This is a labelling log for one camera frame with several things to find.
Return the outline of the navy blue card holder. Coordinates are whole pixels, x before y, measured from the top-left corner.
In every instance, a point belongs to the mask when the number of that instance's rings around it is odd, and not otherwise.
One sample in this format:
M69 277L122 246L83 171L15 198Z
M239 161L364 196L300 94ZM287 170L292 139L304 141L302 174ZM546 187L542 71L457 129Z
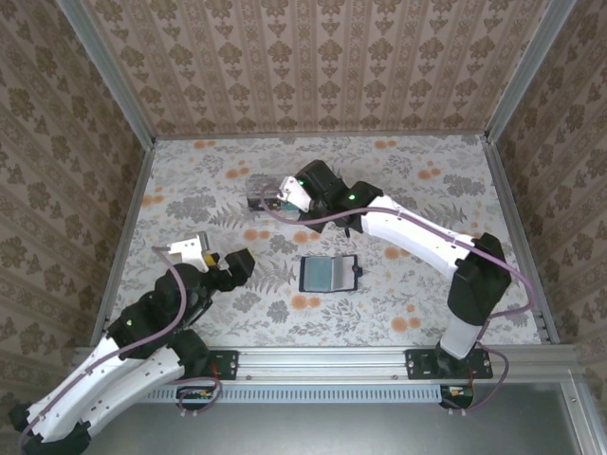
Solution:
M304 263L306 258L319 258L325 257L333 260L333 280L332 290L329 292L309 292L304 290ZM353 292L359 288L359 278L362 276L363 271L359 266L357 255L344 255L344 256L307 256L301 258L300 263L300 281L299 290L302 293L319 293L319 294L330 294L339 292Z

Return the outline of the clear acrylic card box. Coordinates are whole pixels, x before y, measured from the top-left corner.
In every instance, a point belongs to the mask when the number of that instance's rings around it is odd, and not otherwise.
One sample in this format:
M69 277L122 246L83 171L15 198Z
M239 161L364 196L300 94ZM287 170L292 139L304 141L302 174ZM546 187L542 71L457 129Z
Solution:
M300 210L286 211L283 209L273 211L267 207L266 202L264 201L267 196L277 198L279 186L284 178L285 176L278 174L253 174L246 182L246 198L259 196L263 200L262 204L265 210L252 211L253 213L260 214L268 220L286 222L290 225L296 225L300 221L301 215L306 215L308 212L303 212ZM306 189L304 181L302 179L298 180L303 182L303 187Z

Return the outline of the floral patterned table cover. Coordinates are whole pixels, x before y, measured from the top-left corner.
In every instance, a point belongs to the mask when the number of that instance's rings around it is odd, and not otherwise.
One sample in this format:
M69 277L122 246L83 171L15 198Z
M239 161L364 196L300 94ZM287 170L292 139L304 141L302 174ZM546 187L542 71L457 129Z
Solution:
M143 196L113 314L152 289L165 267L154 246L204 231L219 254L247 248L247 284L218 295L195 325L213 346L433 345L448 325L450 281L409 251L328 225L317 233L247 207L256 173L292 175L320 159L347 184L368 182L437 225L496 236L516 256L479 136L341 136L166 140ZM357 255L353 292L302 293L307 256Z

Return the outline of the grey metal sheet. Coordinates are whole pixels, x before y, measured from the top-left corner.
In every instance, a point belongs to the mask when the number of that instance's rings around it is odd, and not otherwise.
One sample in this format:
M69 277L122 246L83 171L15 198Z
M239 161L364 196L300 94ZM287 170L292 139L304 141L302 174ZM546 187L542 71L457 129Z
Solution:
M512 393L479 412L429 405L137 405L85 455L581 455L558 396Z

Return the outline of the thin aluminium table rail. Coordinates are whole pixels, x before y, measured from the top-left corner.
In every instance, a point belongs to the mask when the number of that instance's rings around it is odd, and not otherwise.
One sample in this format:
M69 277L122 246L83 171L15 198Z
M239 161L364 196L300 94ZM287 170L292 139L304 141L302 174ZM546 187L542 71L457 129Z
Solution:
M324 132L288 132L288 133L249 133L249 134L209 134L209 135L180 135L180 136L157 136L154 141L166 140L219 140L219 139L291 139L302 137L413 137L413 136L481 136L485 137L484 130L422 130L422 131L324 131Z

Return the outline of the aluminium table side rail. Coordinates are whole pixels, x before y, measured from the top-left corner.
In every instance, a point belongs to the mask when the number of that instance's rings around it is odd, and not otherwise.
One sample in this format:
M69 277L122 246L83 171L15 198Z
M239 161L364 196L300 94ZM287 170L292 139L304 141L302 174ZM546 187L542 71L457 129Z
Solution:
M94 330L90 339L91 344L96 344L101 339L101 334L105 324L111 317L113 307L116 303L118 291L124 266L129 254L130 244L136 227L138 213L141 208L143 196L150 177L153 161L155 157L155 143L145 151L141 168L138 173L138 180L134 187L132 199L124 221L120 241L114 257L114 261L108 276L105 291L101 300L100 310L96 319Z
M538 332L542 343L560 344L556 324L552 318L551 311L543 291L539 272L534 262L520 214L516 207L512 190L507 181L506 171L499 156L497 146L485 136L480 136L483 144L487 165L490 170L492 181L506 222L510 241L517 259L517 264L523 275L529 280L533 295L532 313L536 320Z

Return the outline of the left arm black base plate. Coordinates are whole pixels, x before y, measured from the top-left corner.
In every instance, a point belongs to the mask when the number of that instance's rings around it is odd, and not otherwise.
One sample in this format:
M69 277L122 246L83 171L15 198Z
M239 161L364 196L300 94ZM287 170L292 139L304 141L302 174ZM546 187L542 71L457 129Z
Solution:
M186 363L185 373L178 380L211 377L234 380L238 371L239 353L235 350L210 350L200 358Z

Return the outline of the small wired circuit board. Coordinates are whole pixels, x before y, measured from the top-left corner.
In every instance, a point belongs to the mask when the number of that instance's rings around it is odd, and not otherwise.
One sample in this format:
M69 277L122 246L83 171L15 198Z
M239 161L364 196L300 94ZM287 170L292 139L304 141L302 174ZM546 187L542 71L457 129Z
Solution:
M473 387L467 386L441 386L441 402L439 405L447 410L466 410L472 405L474 398Z
M209 410L219 399L222 386L187 386L177 390L176 405L182 414L197 415Z

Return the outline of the wide aluminium mounting rail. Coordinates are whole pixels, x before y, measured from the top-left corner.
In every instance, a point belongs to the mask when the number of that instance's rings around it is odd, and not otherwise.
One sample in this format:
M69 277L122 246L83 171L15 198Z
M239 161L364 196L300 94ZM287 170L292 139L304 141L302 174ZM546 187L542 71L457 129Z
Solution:
M235 383L464 383L468 379L411 380L404 347L236 347L239 353ZM508 383L552 383L575 377L582 368L570 345L487 346L495 383L507 372Z

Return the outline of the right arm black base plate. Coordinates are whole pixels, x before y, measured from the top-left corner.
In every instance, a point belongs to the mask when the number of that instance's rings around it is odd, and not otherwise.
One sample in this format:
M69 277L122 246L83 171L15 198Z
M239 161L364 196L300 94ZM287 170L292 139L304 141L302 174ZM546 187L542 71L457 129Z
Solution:
M491 379L488 352L473 349L464 359L456 359L439 349L409 349L405 352L407 375L422 379Z

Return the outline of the aluminium frame post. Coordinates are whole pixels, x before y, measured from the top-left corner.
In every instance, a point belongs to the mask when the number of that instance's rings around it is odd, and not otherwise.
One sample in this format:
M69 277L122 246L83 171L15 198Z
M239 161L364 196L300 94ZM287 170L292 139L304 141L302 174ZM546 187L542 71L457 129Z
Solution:
M86 9L83 0L56 1L82 42L91 62L98 69L143 150L151 151L156 138L151 122L139 106L136 93L124 77L118 58L112 55L110 47L102 37L101 30Z
M489 143L496 142L506 128L576 2L577 0L549 0L543 18L487 122L485 133Z

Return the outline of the aluminium frame beam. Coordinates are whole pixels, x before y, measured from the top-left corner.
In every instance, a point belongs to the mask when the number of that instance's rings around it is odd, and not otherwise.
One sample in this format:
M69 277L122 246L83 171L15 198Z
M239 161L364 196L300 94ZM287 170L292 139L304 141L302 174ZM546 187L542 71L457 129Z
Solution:
M571 377L561 391L581 455L607 455L607 434L588 385Z

